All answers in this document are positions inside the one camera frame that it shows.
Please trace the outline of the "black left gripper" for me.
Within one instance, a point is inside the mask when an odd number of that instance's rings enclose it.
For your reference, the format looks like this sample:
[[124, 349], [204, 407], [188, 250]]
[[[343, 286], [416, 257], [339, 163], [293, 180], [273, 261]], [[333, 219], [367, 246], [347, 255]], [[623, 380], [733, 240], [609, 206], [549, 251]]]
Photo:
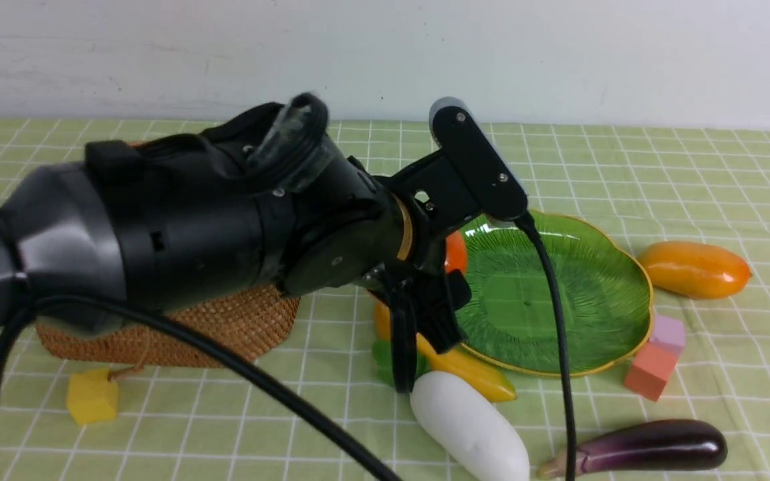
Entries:
[[[482, 210], [440, 150], [393, 176], [372, 180], [398, 207], [398, 250], [358, 285], [389, 307], [394, 387], [410, 393], [418, 367], [416, 333], [439, 354], [465, 340], [457, 311], [473, 295], [464, 275], [446, 273], [445, 240]], [[418, 315], [418, 332], [413, 315]]]

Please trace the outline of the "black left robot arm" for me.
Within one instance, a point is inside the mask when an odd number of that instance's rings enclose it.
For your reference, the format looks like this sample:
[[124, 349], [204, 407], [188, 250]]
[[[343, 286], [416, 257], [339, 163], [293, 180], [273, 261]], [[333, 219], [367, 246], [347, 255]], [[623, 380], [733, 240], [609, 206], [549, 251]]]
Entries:
[[393, 314], [392, 365], [414, 386], [416, 335], [446, 352], [471, 298], [446, 237], [482, 213], [500, 158], [468, 109], [433, 105], [434, 152], [375, 176], [329, 137], [309, 92], [201, 133], [92, 141], [0, 205], [0, 326], [25, 298], [93, 295], [163, 313], [272, 287], [357, 285]]

